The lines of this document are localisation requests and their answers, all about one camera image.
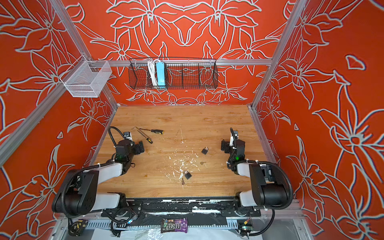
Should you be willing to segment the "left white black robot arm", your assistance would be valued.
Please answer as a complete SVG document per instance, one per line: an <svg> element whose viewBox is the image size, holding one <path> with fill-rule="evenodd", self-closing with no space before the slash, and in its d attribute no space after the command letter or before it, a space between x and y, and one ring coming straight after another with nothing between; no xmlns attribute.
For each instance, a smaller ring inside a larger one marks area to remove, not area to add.
<svg viewBox="0 0 384 240"><path fill-rule="evenodd" d="M130 132L122 133L109 127L108 134L115 153L105 163L70 170L55 195L52 203L54 213L76 218L91 212L126 208L123 193L98 193L98 186L110 179L120 177L133 168L133 158L145 152L142 141L135 143Z"/></svg>

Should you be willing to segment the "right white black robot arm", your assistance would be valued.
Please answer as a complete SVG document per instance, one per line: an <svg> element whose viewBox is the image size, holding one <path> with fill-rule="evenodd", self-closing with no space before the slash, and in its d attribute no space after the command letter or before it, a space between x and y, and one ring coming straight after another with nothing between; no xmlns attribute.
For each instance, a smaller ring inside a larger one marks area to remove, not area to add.
<svg viewBox="0 0 384 240"><path fill-rule="evenodd" d="M249 191L238 193L241 206L271 210L283 210L289 207L294 194L288 175L275 163L247 159L246 142L239 139L237 131L230 128L230 132L230 140L221 142L221 150L229 154L227 168L251 181Z"/></svg>

